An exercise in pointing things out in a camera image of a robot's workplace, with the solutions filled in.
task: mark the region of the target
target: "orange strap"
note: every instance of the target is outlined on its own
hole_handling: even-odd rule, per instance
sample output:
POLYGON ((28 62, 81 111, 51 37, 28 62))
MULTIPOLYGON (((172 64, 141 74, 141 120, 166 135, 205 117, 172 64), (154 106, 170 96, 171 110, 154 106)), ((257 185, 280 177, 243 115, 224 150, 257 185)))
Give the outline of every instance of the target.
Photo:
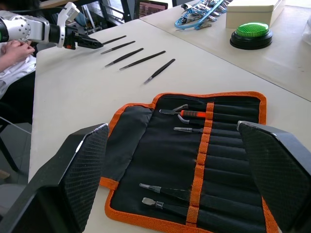
POLYGON ((274 217, 272 216, 272 213, 270 212, 269 207, 267 206, 267 203, 265 202, 263 198, 262 198, 262 208, 263 208, 264 218, 266 220, 267 233, 278 233, 279 231, 278 231, 277 223, 274 217))
POLYGON ((200 206, 200 196, 203 185, 204 177, 204 168, 205 168, 205 159, 207 154, 207 147, 209 143, 209 137, 211 132, 211 127, 213 123, 213 110, 214 103, 208 103, 206 107, 206 119, 203 128, 203 134, 201 137, 201 143, 199 147, 199 153, 196 160, 196 166, 194 170, 194 179, 192 183, 191 195, 190 195, 190 204, 187 214, 187 226, 196 227, 196 222, 199 215, 199 206, 200 206))
POLYGON ((114 181, 114 180, 109 179, 109 178, 101 177, 101 180, 100 180, 99 184, 101 186, 107 187, 107 188, 109 188, 111 190, 116 190, 117 187, 118 187, 119 182, 114 181))

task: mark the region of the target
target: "black tool roll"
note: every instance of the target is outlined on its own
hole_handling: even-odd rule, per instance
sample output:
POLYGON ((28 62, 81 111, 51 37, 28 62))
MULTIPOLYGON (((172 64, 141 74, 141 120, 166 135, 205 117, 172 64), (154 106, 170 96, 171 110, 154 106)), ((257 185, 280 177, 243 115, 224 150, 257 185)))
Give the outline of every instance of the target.
POLYGON ((108 217, 163 232, 278 233, 252 178, 239 120, 266 121, 257 92, 160 94, 110 122, 108 217))

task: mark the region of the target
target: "black side panel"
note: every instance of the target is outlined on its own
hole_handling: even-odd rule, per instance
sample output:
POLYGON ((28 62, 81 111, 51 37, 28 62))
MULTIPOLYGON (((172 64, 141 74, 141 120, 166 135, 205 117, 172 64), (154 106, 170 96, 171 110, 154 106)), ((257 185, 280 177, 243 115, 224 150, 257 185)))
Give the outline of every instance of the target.
POLYGON ((108 125, 79 130, 31 179, 1 233, 81 233, 99 185, 108 125))
POLYGON ((310 167, 310 152, 292 134, 272 127, 240 124, 239 131, 254 180, 280 229, 311 232, 311 176, 303 168, 310 167))
POLYGON ((102 177, 120 181, 146 131, 151 115, 151 109, 141 106, 125 109, 109 137, 102 177))

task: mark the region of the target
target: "white table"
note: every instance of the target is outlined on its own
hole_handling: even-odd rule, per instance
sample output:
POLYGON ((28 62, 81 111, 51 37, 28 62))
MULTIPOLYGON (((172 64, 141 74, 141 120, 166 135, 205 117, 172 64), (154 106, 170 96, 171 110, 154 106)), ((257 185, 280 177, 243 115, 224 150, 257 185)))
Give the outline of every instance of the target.
POLYGON ((212 23, 212 27, 198 31, 193 28, 176 31, 174 23, 181 17, 183 11, 184 9, 177 6, 141 19, 269 82, 311 100, 311 46, 302 41, 301 37, 311 15, 311 8, 285 6, 271 27, 271 31, 274 33, 272 44, 261 50, 240 50, 232 47, 229 40, 234 29, 225 28, 225 14, 218 17, 218 20, 212 23))
MULTIPOLYGON (((105 49, 132 40, 136 40, 136 43, 105 55, 100 55, 105 49, 94 51, 85 48, 77 48, 76 51, 51 48, 39 52, 30 179, 55 155, 72 132, 109 122, 124 104, 150 103, 163 92, 207 94, 259 91, 268 99, 267 124, 294 133, 311 150, 311 102, 141 20, 93 36, 104 42, 122 35, 127 37, 106 45, 105 49), (141 47, 145 50, 116 65, 103 68, 114 59, 141 47), (162 50, 167 52, 140 65, 118 71, 122 66, 162 50), (176 58, 176 61, 171 66, 147 85, 142 85, 155 70, 172 58, 176 58)), ((107 195, 108 189, 98 189, 86 233, 154 232, 108 219, 104 213, 107 195)))

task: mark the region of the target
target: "black base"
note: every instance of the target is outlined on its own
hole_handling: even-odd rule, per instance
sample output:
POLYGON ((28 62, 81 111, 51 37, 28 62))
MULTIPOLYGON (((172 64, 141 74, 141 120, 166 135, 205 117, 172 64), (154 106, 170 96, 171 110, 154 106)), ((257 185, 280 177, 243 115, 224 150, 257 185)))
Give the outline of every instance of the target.
POLYGON ((271 45, 272 35, 272 32, 268 31, 259 37, 243 37, 234 32, 231 35, 230 44, 242 50, 259 50, 271 45))

